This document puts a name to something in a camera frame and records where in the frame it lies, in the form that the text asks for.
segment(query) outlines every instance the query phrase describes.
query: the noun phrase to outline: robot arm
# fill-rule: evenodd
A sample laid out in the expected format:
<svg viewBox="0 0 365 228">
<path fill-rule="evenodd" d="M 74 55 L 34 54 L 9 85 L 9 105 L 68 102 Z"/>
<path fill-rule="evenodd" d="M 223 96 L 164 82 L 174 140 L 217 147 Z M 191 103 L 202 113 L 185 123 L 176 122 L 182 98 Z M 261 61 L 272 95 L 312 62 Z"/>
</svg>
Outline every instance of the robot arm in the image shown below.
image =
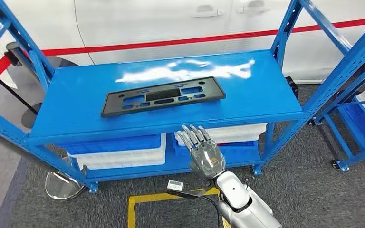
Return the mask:
<svg viewBox="0 0 365 228">
<path fill-rule="evenodd" d="M 233 172 L 226 171 L 226 161 L 206 130 L 190 128 L 192 131 L 183 125 L 184 133 L 178 131 L 178 135 L 190 151 L 192 169 L 212 180 L 221 192 L 218 209 L 223 217 L 237 228 L 282 227 L 271 208 Z"/>
</svg>

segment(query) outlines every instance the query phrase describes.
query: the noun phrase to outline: robot finger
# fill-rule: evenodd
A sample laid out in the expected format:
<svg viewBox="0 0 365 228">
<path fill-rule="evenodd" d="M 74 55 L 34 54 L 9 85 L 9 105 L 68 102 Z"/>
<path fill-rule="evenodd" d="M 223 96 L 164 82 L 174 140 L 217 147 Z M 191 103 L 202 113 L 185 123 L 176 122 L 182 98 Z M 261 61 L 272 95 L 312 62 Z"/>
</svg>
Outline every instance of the robot finger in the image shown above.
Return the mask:
<svg viewBox="0 0 365 228">
<path fill-rule="evenodd" d="M 199 142 L 203 142 L 205 141 L 205 138 L 202 136 L 201 132 L 198 131 L 198 129 L 196 129 L 194 127 L 194 125 L 190 125 L 190 128 L 192 129 L 192 131 L 195 133 L 196 137 L 198 138 Z"/>
<path fill-rule="evenodd" d="M 198 126 L 198 128 L 202 132 L 202 135 L 204 136 L 206 141 L 211 140 L 211 137 L 202 126 Z"/>
<path fill-rule="evenodd" d="M 182 139 L 182 141 L 184 141 L 185 146 L 191 150 L 193 147 L 193 143 L 191 142 L 191 140 L 185 136 L 181 131 L 177 131 L 177 134 L 179 135 L 179 137 Z"/>
<path fill-rule="evenodd" d="M 190 129 L 188 129 L 187 126 L 185 126 L 184 124 L 181 125 L 182 129 L 187 133 L 188 137 L 191 139 L 192 143 L 194 143 L 194 145 L 197 145 L 198 139 L 196 138 L 196 136 L 190 131 Z"/>
</svg>

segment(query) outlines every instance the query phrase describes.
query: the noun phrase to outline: yellow tape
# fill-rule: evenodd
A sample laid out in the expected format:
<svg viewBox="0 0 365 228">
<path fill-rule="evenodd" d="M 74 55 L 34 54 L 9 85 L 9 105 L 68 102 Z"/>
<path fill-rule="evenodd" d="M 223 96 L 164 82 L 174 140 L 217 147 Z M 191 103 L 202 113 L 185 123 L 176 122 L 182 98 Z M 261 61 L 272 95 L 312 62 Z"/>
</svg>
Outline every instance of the yellow tape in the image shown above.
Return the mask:
<svg viewBox="0 0 365 228">
<path fill-rule="evenodd" d="M 219 194 L 219 190 L 217 188 L 209 189 L 205 195 L 217 195 Z M 158 194 L 149 194 L 149 195 L 141 195 L 141 196 L 130 196 L 128 200 L 128 228 L 135 228 L 135 204 L 136 203 L 148 203 L 148 202 L 155 202 L 155 201 L 163 201 L 163 200 L 175 200 L 180 197 L 170 195 L 168 193 L 158 193 Z M 225 228 L 229 228 L 230 225 L 227 227 L 225 223 L 228 222 L 223 218 L 223 226 Z"/>
</svg>

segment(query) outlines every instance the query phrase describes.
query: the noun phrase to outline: blue shelving unit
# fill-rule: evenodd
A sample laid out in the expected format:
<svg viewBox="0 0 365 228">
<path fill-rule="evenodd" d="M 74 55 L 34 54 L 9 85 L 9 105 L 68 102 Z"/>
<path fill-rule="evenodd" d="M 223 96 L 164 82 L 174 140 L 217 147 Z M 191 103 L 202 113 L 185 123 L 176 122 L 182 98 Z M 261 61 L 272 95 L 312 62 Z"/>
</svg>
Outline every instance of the blue shelving unit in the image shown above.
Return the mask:
<svg viewBox="0 0 365 228">
<path fill-rule="evenodd" d="M 281 70 L 286 41 L 302 9 L 314 18 L 344 54 L 304 106 L 296 100 Z M 352 47 L 308 0 L 290 2 L 271 49 L 222 55 L 54 69 L 0 0 L 0 36 L 6 29 L 30 57 L 47 94 L 30 134 L 23 133 L 0 116 L 0 135 L 83 183 L 91 192 L 97 191 L 99 181 L 188 172 L 190 158 L 176 157 L 172 137 L 168 137 L 164 165 L 82 173 L 53 155 L 44 145 L 173 133 L 181 124 L 210 128 L 269 123 L 263 153 L 252 151 L 241 156 L 226 155 L 228 167 L 251 165 L 255 174 L 261 174 L 262 167 L 365 62 L 365 34 Z M 193 63 L 205 64 L 198 67 Z M 226 98 L 112 118 L 100 116 L 107 92 L 201 76 L 215 76 Z M 272 141 L 274 123 L 279 121 L 290 121 L 290 124 Z"/>
<path fill-rule="evenodd" d="M 349 166 L 365 160 L 365 108 L 362 106 L 362 104 L 365 104 L 365 101 L 359 102 L 355 97 L 355 93 L 364 85 L 365 71 L 362 72 L 344 91 L 342 91 L 337 98 L 327 106 L 327 108 L 314 117 L 314 122 L 316 124 L 321 124 L 322 121 L 325 120 L 344 150 L 347 159 L 333 161 L 333 166 L 340 168 L 342 171 L 348 171 Z M 358 144 L 361 152 L 356 154 L 348 147 L 329 116 L 335 112 L 341 117 L 348 131 Z"/>
</svg>

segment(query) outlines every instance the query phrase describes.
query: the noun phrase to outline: round metal base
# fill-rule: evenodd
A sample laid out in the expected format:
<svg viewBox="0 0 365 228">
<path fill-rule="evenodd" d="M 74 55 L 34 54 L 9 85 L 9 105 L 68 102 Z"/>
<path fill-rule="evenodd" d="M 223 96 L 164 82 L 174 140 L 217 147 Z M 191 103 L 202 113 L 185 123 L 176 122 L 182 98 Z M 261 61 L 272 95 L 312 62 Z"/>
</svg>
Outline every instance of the round metal base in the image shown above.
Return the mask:
<svg viewBox="0 0 365 228">
<path fill-rule="evenodd" d="M 32 107 L 38 112 L 41 108 L 42 103 L 38 103 L 33 105 Z M 33 128 L 34 121 L 36 120 L 36 115 L 34 112 L 30 111 L 30 109 L 27 109 L 23 116 L 21 117 L 21 124 L 29 129 Z"/>
<path fill-rule="evenodd" d="M 69 158 L 63 158 L 70 164 Z M 58 174 L 57 172 L 49 172 L 45 178 L 45 192 L 53 198 L 58 200 L 68 200 L 78 196 L 85 188 L 84 185 L 79 184 L 76 180 Z"/>
</svg>

